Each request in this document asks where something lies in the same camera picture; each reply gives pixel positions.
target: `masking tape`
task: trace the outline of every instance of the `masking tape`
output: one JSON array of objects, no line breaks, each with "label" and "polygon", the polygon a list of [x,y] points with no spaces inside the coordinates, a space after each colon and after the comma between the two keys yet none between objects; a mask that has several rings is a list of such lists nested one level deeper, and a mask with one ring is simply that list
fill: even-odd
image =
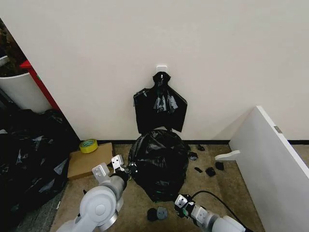
[{"label": "masking tape", "polygon": [[82,153],[87,154],[95,151],[98,148],[98,143],[95,139],[88,139],[81,142],[81,144],[79,144],[79,148]]}]

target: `black cable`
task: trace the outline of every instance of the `black cable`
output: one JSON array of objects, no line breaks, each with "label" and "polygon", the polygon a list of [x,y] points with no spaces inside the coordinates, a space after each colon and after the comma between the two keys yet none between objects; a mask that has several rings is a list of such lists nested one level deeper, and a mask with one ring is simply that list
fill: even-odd
[{"label": "black cable", "polygon": [[218,201],[220,201],[221,204],[223,204],[223,205],[228,209],[228,211],[230,211],[230,213],[234,216],[234,218],[235,218],[244,228],[248,229],[248,228],[242,223],[242,221],[236,216],[236,214],[230,209],[230,207],[228,207],[219,197],[217,197],[217,196],[216,196],[215,194],[213,194],[212,192],[209,192],[209,191],[206,191],[206,190],[198,191],[198,192],[196,192],[195,194],[193,194],[192,199],[193,199],[195,196],[197,196],[198,194],[202,193],[202,192],[208,193],[208,194],[210,194],[211,196],[213,196],[214,198],[216,198]]}]

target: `black garbage bag hanging on wall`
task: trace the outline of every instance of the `black garbage bag hanging on wall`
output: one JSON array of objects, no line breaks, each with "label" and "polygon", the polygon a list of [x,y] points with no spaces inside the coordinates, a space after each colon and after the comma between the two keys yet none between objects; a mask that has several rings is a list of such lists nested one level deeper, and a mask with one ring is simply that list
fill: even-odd
[{"label": "black garbage bag hanging on wall", "polygon": [[144,88],[133,97],[139,133],[159,127],[181,132],[187,101],[168,86],[170,76],[166,72],[158,72],[153,80],[152,88]]},{"label": "black garbage bag hanging on wall", "polygon": [[132,146],[128,162],[137,167],[132,177],[152,201],[175,200],[186,178],[188,150],[188,145],[168,130],[150,131]]},{"label": "black garbage bag hanging on wall", "polygon": [[56,110],[20,110],[4,117],[0,128],[0,184],[4,227],[41,206],[66,184],[69,153],[78,138]]}]

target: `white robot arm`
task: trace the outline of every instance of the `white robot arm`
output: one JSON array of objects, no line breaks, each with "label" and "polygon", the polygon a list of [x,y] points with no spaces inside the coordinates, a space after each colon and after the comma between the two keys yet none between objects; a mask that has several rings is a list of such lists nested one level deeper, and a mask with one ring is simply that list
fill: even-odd
[{"label": "white robot arm", "polygon": [[[136,165],[123,166],[120,155],[112,158],[114,173],[109,176],[105,163],[92,169],[99,186],[89,190],[80,204],[80,214],[64,223],[57,232],[92,232],[96,227],[107,230],[118,217],[124,201],[122,193],[126,188],[129,174],[137,172]],[[195,204],[189,195],[179,195],[175,201],[178,216],[191,218],[203,232],[250,232],[249,229],[229,216],[219,217]]]},{"label": "white robot arm", "polygon": [[191,218],[203,232],[252,232],[229,216],[220,217],[203,206],[195,204],[189,195],[178,195],[175,210],[179,217]]},{"label": "white robot arm", "polygon": [[129,171],[123,168],[120,155],[112,158],[114,173],[108,176],[109,169],[102,163],[92,169],[99,186],[90,189],[80,204],[80,214],[64,223],[57,232],[92,232],[96,227],[107,230],[118,217],[124,201],[122,193],[129,179]]}]

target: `white planter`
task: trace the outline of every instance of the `white planter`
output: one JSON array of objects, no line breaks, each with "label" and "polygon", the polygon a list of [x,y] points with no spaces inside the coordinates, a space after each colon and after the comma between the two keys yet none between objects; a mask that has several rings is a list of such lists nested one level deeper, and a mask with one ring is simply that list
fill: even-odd
[{"label": "white planter", "polygon": [[41,113],[52,108],[29,73],[0,77],[0,88],[21,109],[31,109]]}]

